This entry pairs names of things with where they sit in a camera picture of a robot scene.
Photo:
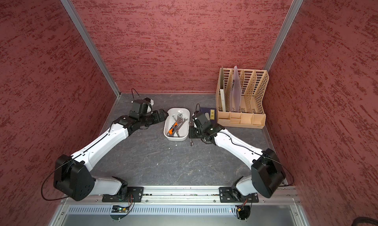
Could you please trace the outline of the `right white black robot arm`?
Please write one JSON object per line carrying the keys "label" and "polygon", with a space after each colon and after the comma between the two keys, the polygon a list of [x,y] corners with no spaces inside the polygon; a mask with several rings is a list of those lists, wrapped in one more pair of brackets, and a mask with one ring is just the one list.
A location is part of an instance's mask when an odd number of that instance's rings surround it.
{"label": "right white black robot arm", "polygon": [[240,177],[231,186],[235,200],[242,201],[251,194],[272,197],[286,178],[275,151],[249,145],[222,125],[209,121],[200,112],[192,116],[192,121],[194,124],[190,126],[190,138],[201,139],[206,144],[223,148],[249,167],[251,174]]}

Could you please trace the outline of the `large silver combination wrench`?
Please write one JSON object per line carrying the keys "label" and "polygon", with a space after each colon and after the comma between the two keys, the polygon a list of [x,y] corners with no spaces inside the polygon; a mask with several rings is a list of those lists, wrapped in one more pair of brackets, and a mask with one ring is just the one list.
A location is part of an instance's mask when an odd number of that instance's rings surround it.
{"label": "large silver combination wrench", "polygon": [[183,114],[180,113],[177,115],[177,119],[176,119],[176,122],[178,123],[178,127],[176,128],[176,135],[177,137],[180,137],[179,135],[179,130],[180,128],[183,126],[183,124],[187,121],[188,119],[187,118],[184,118],[183,117]]}

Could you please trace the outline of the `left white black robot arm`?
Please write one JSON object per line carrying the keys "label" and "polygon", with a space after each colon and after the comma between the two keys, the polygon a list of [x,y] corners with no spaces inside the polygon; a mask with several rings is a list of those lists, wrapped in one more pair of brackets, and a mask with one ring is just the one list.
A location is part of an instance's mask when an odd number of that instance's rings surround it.
{"label": "left white black robot arm", "polygon": [[75,201],[90,195],[102,195],[112,200],[129,199],[128,183],[119,177],[96,178],[91,175],[95,165],[117,144],[142,127],[164,122],[168,113],[163,109],[134,119],[121,116],[110,128],[81,150],[70,156],[61,155],[55,163],[53,186]]}

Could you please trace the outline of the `orange handled adjustable wrench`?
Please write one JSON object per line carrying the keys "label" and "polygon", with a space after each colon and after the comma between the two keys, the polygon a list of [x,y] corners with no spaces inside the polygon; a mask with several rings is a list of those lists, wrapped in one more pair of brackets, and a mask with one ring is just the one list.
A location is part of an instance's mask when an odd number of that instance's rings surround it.
{"label": "orange handled adjustable wrench", "polygon": [[174,135],[176,134],[176,128],[178,127],[178,123],[175,122],[171,128],[168,130],[167,132],[167,136],[170,136],[170,137],[174,137]]}

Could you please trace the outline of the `white plastic storage tray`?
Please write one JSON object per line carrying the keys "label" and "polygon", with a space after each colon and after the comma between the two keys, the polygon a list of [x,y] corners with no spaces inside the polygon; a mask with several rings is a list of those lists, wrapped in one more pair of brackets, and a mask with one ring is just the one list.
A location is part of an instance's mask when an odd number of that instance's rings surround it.
{"label": "white plastic storage tray", "polygon": [[171,108],[164,125],[164,136],[170,141],[184,141],[189,136],[190,112],[186,108]]}

